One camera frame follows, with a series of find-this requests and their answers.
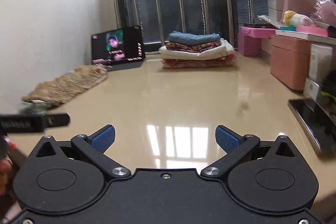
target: pink bag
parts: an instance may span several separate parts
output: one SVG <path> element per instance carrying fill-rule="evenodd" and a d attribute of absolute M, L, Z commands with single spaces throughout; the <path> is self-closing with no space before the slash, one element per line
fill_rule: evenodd
<path fill-rule="evenodd" d="M 316 0 L 285 0 L 281 22 L 284 20 L 285 12 L 294 11 L 297 14 L 311 17 Z"/>
<path fill-rule="evenodd" d="M 330 0 L 319 0 L 316 3 L 314 20 L 336 27 L 336 4 Z"/>

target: woven rug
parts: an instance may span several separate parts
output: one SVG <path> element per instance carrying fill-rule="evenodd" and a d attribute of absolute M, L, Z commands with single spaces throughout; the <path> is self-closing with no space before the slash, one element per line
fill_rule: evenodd
<path fill-rule="evenodd" d="M 98 85 L 108 76 L 104 67 L 92 65 L 79 66 L 52 81 L 39 83 L 27 96 L 24 102 L 43 101 L 59 106 L 73 99 L 78 94 Z"/>

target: circular cap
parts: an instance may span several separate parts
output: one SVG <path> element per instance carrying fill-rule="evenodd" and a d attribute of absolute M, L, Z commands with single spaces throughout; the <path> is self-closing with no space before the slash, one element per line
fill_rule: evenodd
<path fill-rule="evenodd" d="M 217 167 L 206 167 L 203 172 L 208 176 L 215 176 L 218 175 L 220 171 Z"/>
<path fill-rule="evenodd" d="M 317 179 L 293 159 L 268 155 L 244 162 L 230 172 L 227 186 L 237 200 L 258 211 L 284 213 L 307 207 L 316 197 Z"/>
<path fill-rule="evenodd" d="M 68 213 L 94 200 L 104 187 L 103 174 L 89 163 L 53 156 L 37 159 L 25 164 L 13 183 L 25 208 L 47 214 Z"/>
<path fill-rule="evenodd" d="M 164 179 L 170 179 L 171 175 L 170 174 L 163 174 L 162 177 Z"/>
<path fill-rule="evenodd" d="M 124 176 L 128 173 L 128 169 L 125 167 L 116 167 L 112 170 L 112 174 L 116 176 Z"/>
<path fill-rule="evenodd" d="M 24 219 L 24 220 L 22 221 L 22 224 L 34 224 L 34 222 L 31 221 L 30 219 Z"/>
<path fill-rule="evenodd" d="M 65 190 L 71 187 L 75 181 L 75 173 L 66 169 L 47 170 L 37 177 L 38 185 L 48 191 Z"/>
<path fill-rule="evenodd" d="M 269 190 L 285 190 L 295 182 L 291 173 L 276 168 L 262 170 L 256 174 L 255 178 L 261 187 Z"/>

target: plastic bag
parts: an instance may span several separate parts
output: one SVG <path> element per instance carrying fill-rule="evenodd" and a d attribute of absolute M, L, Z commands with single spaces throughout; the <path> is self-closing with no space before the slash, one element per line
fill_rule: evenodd
<path fill-rule="evenodd" d="M 336 4 L 330 0 L 317 0 L 312 18 L 336 27 Z"/>

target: printed photo of person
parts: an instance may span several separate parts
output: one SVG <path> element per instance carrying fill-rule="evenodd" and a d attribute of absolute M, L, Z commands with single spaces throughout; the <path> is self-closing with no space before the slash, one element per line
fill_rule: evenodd
<path fill-rule="evenodd" d="M 120 61 L 125 58 L 122 30 L 106 34 L 106 50 L 108 51 L 108 59 L 111 61 Z"/>

